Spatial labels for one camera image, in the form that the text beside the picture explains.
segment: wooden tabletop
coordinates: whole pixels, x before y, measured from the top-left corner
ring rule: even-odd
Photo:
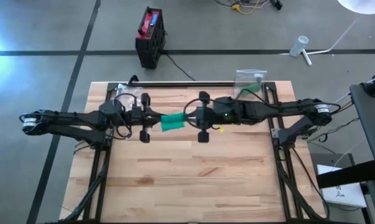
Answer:
[[[104,102],[107,84],[91,84],[85,112],[97,110]],[[280,101],[295,100],[291,82],[276,85]],[[211,98],[232,92],[230,87],[144,88],[150,94],[151,108],[165,114],[181,112],[202,90]],[[298,119],[284,118],[285,127]],[[149,144],[139,141],[141,127],[134,127],[127,141],[114,140],[101,221],[285,221],[268,123],[223,127],[223,133],[209,130],[207,144],[197,142],[198,130],[188,124],[167,132],[155,125]],[[306,142],[298,140],[296,150],[316,181]],[[75,155],[63,202],[66,209],[60,218],[69,215],[67,209],[74,209],[86,193],[93,156],[91,149]],[[292,162],[301,194],[324,216],[322,201],[293,154]],[[95,197],[91,215],[95,214]],[[294,214],[290,193],[289,199]]]

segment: plastic bag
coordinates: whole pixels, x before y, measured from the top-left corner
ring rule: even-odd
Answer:
[[[143,93],[143,88],[142,87],[131,87],[123,84],[118,84],[117,86],[117,92],[116,96],[122,94],[122,93],[130,93],[134,96],[136,96],[136,101],[137,105],[141,105],[141,95]],[[134,97],[130,95],[122,95],[117,98],[123,106],[125,106],[125,110],[131,110],[132,109],[132,104],[134,102]]]
[[[254,100],[253,92],[262,97],[262,85],[267,71],[247,69],[237,70],[234,77],[233,97],[240,100]]]

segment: black metal frame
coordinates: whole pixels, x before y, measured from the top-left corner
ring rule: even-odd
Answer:
[[[111,95],[113,91],[116,89],[120,83],[108,83],[107,87],[107,94],[106,94],[106,101],[111,99]],[[129,86],[139,86],[139,87],[232,87],[234,85],[234,82],[129,82],[129,83],[122,83],[125,85]],[[270,96],[268,94],[268,91],[271,92],[272,95],[272,100],[274,103],[278,103],[279,99],[277,96],[277,88],[274,82],[265,82],[264,84],[264,99],[270,103]],[[274,126],[274,121],[273,119],[268,119],[269,121],[269,129],[275,128]],[[277,122],[280,128],[284,128],[284,122],[281,117],[277,118]],[[285,154],[285,163],[287,165],[287,171],[288,171],[288,178],[293,184],[294,187],[296,186],[296,180],[294,176],[294,168],[292,166],[292,161],[291,161],[291,156],[290,152],[288,150],[283,150],[280,148],[278,145],[277,138],[272,136],[272,147],[274,151],[274,157],[275,157],[275,165],[276,166],[282,166],[282,164],[278,161],[280,159],[280,151],[283,151]],[[94,180],[98,176],[98,165],[101,157],[101,151],[99,149],[95,149],[95,156],[93,158],[93,165],[92,165],[92,170],[91,170],[91,176],[90,176],[90,183],[89,187],[92,186]],[[105,151],[105,156],[104,156],[104,166],[109,166],[109,159],[111,155],[111,147]],[[95,217],[90,218],[91,216],[91,203],[92,203],[92,198],[89,199],[88,203],[84,207],[84,212],[83,212],[83,217],[82,220],[59,220],[56,223],[101,223],[101,212],[103,209],[103,201],[104,201],[104,193],[105,193],[105,188],[106,188],[106,179],[107,179],[107,173],[108,169],[104,172],[103,179],[100,184],[100,189],[99,189],[99,194],[98,194],[98,201],[97,201],[97,206],[96,206],[96,211],[95,211]],[[285,181],[283,178],[280,176],[279,173],[277,173],[278,178],[279,178],[279,184],[280,184],[280,192],[281,192],[281,199],[283,203],[283,208],[284,208],[284,214],[285,214],[285,222],[267,222],[267,223],[342,223],[342,222],[331,222],[328,220],[310,220],[310,219],[304,219],[303,218],[303,213],[302,213],[302,208],[299,202],[297,201],[296,198],[294,198],[294,207],[295,211],[297,212],[297,217],[293,218],[290,212],[290,205],[289,205],[289,200],[287,196],[287,191],[285,187]]]

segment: floor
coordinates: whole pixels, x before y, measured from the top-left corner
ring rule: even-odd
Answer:
[[[351,84],[371,79],[375,15],[354,14],[331,0],[283,3],[281,11],[264,6],[243,16],[210,0],[0,1],[0,223],[27,220],[52,141],[50,135],[23,134],[20,114],[41,108],[83,111],[93,81],[127,81],[132,75],[144,81],[188,80],[167,57],[148,70],[131,54],[146,6],[163,10],[165,48],[200,81],[232,80],[237,69],[255,68],[267,70],[266,80],[292,80],[297,98],[335,101]],[[288,52],[299,35],[309,38],[307,49],[327,49],[355,19],[358,23],[335,51],[311,56],[311,67],[302,57],[278,55]],[[186,55],[175,50],[202,51]],[[356,116],[354,109],[347,110],[322,130]],[[323,145],[344,153],[357,143],[355,162],[372,159],[358,122]],[[38,223],[58,218],[74,145],[74,140],[60,139]],[[327,153],[315,145],[310,150]],[[364,222],[359,212],[336,208],[331,218]]]

